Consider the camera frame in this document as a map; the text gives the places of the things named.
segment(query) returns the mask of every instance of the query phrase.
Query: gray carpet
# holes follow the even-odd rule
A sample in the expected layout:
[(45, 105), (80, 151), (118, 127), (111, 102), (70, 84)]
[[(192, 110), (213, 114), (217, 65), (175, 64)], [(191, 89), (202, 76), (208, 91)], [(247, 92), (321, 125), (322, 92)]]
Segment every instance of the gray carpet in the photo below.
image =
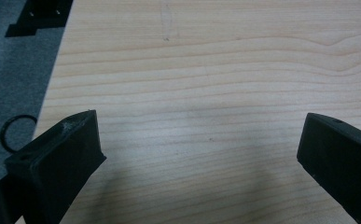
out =
[[(38, 117), (52, 67), (62, 39), (63, 28), (41, 29), (34, 36), (5, 38), (26, 0), (0, 0), (0, 129), (7, 119), (19, 114)], [(7, 131), (8, 144), (20, 148), (31, 141), (35, 124), (20, 119)], [(10, 156), (0, 144), (0, 178)]]

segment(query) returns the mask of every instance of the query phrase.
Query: black object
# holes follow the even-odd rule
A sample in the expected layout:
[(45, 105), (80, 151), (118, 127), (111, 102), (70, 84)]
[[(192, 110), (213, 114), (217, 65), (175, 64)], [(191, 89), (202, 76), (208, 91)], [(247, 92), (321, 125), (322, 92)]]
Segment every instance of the black object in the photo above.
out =
[(37, 29), (64, 27), (73, 0), (28, 0), (6, 37), (35, 35)]
[(304, 169), (361, 223), (361, 131), (308, 114), (297, 154)]
[(104, 160), (96, 111), (63, 119), (5, 160), (0, 223), (59, 223)]
[(37, 119), (32, 115), (18, 115), (5, 122), (2, 129), (0, 130), (0, 143), (2, 144), (2, 147), (10, 153), (15, 153), (17, 152), (17, 150), (14, 150), (13, 148), (8, 146), (8, 143), (6, 141), (6, 132), (8, 130), (8, 127), (18, 119), (31, 119), (34, 123), (37, 123)]

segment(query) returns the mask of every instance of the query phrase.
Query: black clamp jaw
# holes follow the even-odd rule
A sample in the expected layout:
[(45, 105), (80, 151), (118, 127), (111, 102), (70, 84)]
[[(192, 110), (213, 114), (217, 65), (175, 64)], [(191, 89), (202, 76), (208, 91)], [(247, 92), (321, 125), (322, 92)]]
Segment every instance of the black clamp jaw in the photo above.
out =
[(0, 224), (60, 223), (92, 173), (104, 162), (96, 111), (63, 119), (5, 160)]
[(338, 119), (308, 114), (297, 158), (314, 180), (361, 223), (361, 131)]
[(8, 26), (6, 37), (35, 35), (37, 29), (64, 27), (73, 0), (27, 0), (17, 23)]

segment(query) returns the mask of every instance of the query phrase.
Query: wooden table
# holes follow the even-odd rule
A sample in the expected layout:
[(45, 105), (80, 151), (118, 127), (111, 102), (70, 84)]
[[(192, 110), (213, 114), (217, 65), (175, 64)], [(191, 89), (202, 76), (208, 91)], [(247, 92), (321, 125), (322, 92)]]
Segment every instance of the wooden table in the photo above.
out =
[(36, 135), (88, 109), (62, 223), (355, 223), (296, 153), (308, 112), (361, 129), (361, 1), (75, 0)]

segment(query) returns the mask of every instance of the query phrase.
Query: black cable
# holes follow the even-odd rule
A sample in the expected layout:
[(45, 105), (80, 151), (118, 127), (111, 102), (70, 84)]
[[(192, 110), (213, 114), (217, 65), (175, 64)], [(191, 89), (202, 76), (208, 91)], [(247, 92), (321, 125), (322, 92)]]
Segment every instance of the black cable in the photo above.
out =
[(6, 132), (8, 130), (8, 127), (16, 120), (18, 119), (31, 119), (32, 121), (34, 121), (35, 123), (37, 123), (37, 118), (33, 117), (32, 115), (18, 115), (15, 116), (11, 119), (8, 119), (5, 124), (3, 125), (2, 129), (0, 130), (0, 143), (2, 144), (3, 148), (10, 152), (10, 153), (14, 153), (17, 152), (17, 150), (14, 150), (13, 148), (8, 146), (8, 143), (6, 141)]

